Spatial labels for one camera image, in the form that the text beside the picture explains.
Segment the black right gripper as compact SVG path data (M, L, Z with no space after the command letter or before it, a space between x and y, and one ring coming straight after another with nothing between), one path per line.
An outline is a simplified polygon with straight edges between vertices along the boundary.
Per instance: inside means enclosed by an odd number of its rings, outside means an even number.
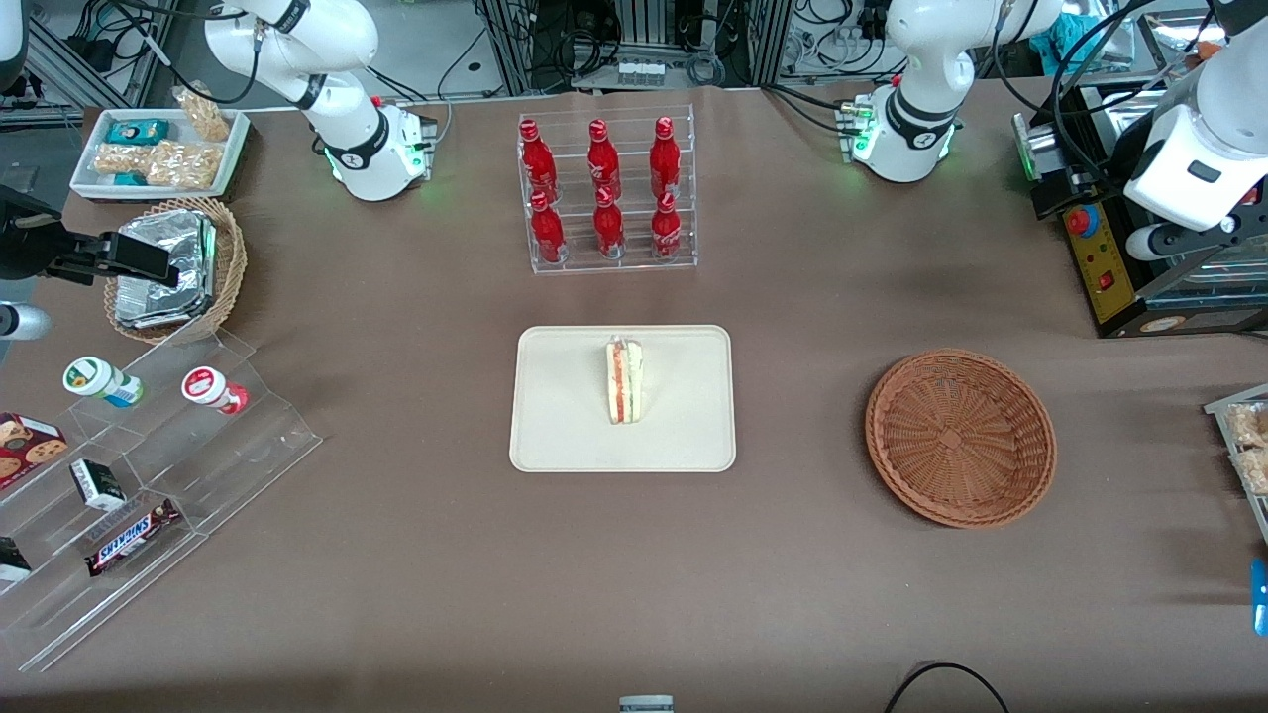
M55 278L91 287L100 277L153 280L178 287L170 252L122 232L99 235L99 252L80 247L90 239L67 230L58 211L1 188L1 279Z

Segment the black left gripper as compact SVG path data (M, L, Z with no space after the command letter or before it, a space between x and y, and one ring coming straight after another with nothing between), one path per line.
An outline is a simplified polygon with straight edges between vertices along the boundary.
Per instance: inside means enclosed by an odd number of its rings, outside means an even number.
M1056 167L1041 174L1030 188L1033 218L1050 219L1096 198L1104 200L1118 197L1145 154L1153 119L1154 109L1104 110L1096 118L1096 137L1101 140L1107 155L1101 167L1104 178L1096 181L1096 178L1078 167Z

